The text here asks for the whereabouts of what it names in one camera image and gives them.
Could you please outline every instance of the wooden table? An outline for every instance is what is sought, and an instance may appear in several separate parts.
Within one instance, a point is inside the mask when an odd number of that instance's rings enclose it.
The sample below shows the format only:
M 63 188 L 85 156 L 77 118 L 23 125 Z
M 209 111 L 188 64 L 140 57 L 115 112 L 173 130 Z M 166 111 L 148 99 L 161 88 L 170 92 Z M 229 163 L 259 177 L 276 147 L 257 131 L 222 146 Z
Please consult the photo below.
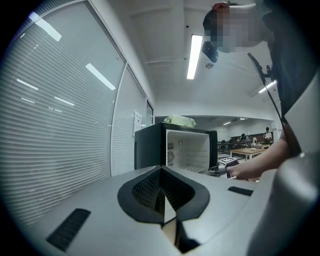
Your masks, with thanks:
M 230 157 L 232 157 L 232 153 L 237 153 L 245 155 L 245 160 L 247 161 L 247 156 L 249 156 L 249 159 L 252 159 L 252 156 L 261 154 L 264 151 L 266 151 L 264 148 L 258 148 L 257 150 L 250 150 L 250 148 L 232 149 L 230 150 Z
M 262 145 L 252 145 L 251 144 L 251 148 L 256 148 L 256 149 L 265 149 L 270 147 L 270 144 L 262 144 Z

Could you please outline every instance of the person's arm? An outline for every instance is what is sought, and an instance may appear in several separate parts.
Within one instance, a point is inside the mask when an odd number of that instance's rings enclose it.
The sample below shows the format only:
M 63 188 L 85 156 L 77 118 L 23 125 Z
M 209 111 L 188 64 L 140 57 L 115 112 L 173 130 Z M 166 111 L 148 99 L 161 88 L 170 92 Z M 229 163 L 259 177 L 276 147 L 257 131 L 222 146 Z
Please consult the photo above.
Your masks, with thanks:
M 288 124 L 284 124 L 285 131 L 291 131 Z M 227 172 L 239 180 L 258 178 L 263 172 L 278 168 L 290 157 L 289 147 L 282 131 L 280 139 L 272 144 L 265 152 L 252 160 L 227 168 Z

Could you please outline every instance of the ceiling light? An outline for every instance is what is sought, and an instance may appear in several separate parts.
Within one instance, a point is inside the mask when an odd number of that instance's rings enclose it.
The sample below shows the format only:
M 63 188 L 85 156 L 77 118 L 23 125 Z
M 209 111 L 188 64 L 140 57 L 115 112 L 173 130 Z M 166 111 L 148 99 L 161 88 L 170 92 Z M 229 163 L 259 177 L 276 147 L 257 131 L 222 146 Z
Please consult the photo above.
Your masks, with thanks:
M 271 83 L 269 83 L 267 86 L 265 86 L 263 89 L 261 89 L 260 91 L 259 91 L 259 93 L 261 94 L 261 93 L 263 93 L 266 89 L 269 89 L 271 86 L 273 86 L 274 84 L 276 84 L 276 80 L 274 80 L 273 82 L 271 82 Z
M 195 77 L 201 49 L 201 43 L 202 36 L 193 34 L 191 37 L 191 51 L 189 58 L 188 74 L 186 76 L 186 79 L 194 79 Z
M 92 74 L 96 76 L 102 83 L 108 86 L 111 90 L 116 89 L 112 83 L 108 81 L 91 63 L 85 66 Z
M 75 104 L 73 104 L 73 103 L 71 103 L 71 102 L 69 102 L 69 101 L 66 101 L 66 100 L 62 99 L 62 98 L 58 98 L 58 97 L 54 97 L 54 98 L 55 98 L 56 100 L 58 100 L 58 101 L 67 103 L 67 104 L 69 104 L 69 105 L 71 105 L 71 106 L 74 106 L 74 105 L 75 105 Z
M 29 19 L 33 22 L 36 21 L 40 16 L 32 11 L 29 15 Z M 38 25 L 40 28 L 42 28 L 45 32 L 49 34 L 50 37 L 52 37 L 54 40 L 59 42 L 60 38 L 62 37 L 61 34 L 58 33 L 48 22 L 46 22 L 43 18 L 39 19 L 35 22 L 36 25 Z
M 31 102 L 31 103 L 34 103 L 33 101 L 31 101 L 31 100 L 28 100 L 28 99 L 26 99 L 26 98 L 21 98 L 22 100 L 24 100 L 24 101 L 27 101 L 27 102 Z
M 37 88 L 37 87 L 34 87 L 33 85 L 28 84 L 27 82 L 24 82 L 24 81 L 22 81 L 22 80 L 20 80 L 20 79 L 17 79 L 17 81 L 18 81 L 19 83 L 25 85 L 25 86 L 28 86 L 28 87 L 30 87 L 30 88 L 35 89 L 35 90 L 38 91 L 38 88 Z

